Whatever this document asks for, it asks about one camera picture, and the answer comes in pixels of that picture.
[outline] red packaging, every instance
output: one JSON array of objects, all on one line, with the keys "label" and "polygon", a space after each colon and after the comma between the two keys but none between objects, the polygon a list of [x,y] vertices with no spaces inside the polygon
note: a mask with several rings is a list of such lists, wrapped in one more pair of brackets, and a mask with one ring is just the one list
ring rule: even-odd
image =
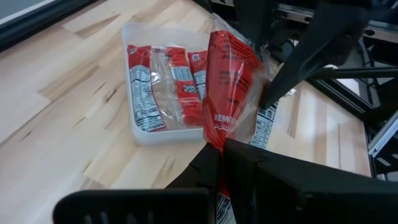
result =
[{"label": "red packaging", "polygon": [[134,119],[143,131],[197,128],[201,101],[185,49],[128,45]]},{"label": "red packaging", "polygon": [[[266,69],[246,39],[218,16],[210,34],[206,94],[203,99],[204,138],[223,152],[226,138],[249,143]],[[225,183],[221,192],[228,196]]]},{"label": "red packaging", "polygon": [[207,50],[202,52],[189,52],[189,64],[193,79],[195,79],[196,88],[200,99],[205,96],[206,88],[206,68],[207,68]]}]

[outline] wooden surface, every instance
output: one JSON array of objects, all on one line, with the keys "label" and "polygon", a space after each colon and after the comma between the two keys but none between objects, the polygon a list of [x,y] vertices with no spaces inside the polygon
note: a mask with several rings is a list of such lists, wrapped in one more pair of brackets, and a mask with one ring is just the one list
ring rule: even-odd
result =
[{"label": "wooden surface", "polygon": [[[50,223],[80,189],[164,187],[203,147],[134,144],[121,28],[209,32],[189,0],[107,0],[0,54],[0,223]],[[269,148],[369,175],[363,125],[306,83],[280,101]]]}]

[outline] clear plastic container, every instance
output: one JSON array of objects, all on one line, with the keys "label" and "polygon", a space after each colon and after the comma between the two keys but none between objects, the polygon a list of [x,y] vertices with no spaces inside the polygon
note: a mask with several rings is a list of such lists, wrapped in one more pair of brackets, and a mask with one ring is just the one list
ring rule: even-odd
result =
[{"label": "clear plastic container", "polygon": [[131,132],[135,143],[142,146],[153,146],[182,141],[197,141],[203,139],[203,128],[160,129],[157,131],[143,131],[134,117],[134,103],[129,68],[128,45],[143,47],[147,45],[179,46],[187,52],[207,50],[209,35],[187,30],[169,29],[147,26],[144,24],[128,23],[122,30],[124,46],[124,66],[126,71],[127,98],[130,111]]}]

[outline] wooden table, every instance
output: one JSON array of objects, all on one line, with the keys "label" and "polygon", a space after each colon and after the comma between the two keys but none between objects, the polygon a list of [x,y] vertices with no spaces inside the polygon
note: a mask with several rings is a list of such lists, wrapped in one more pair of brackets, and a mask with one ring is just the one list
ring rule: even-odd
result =
[{"label": "wooden table", "polygon": [[[121,28],[209,33],[190,0],[107,0],[0,54],[0,223],[50,223],[81,189],[165,187],[205,144],[140,147],[129,127]],[[362,123],[307,83],[281,99],[269,149],[369,175]]]}]

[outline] wood grain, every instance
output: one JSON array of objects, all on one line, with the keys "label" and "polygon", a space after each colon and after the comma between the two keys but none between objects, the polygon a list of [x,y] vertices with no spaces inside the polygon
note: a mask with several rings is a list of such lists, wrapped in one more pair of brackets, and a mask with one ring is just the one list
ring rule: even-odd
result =
[{"label": "wood grain", "polygon": [[[51,223],[80,189],[165,187],[204,142],[134,144],[121,28],[128,21],[209,33],[188,0],[100,1],[0,54],[0,223]],[[369,175],[361,122],[302,83],[280,101],[269,147]]]}]

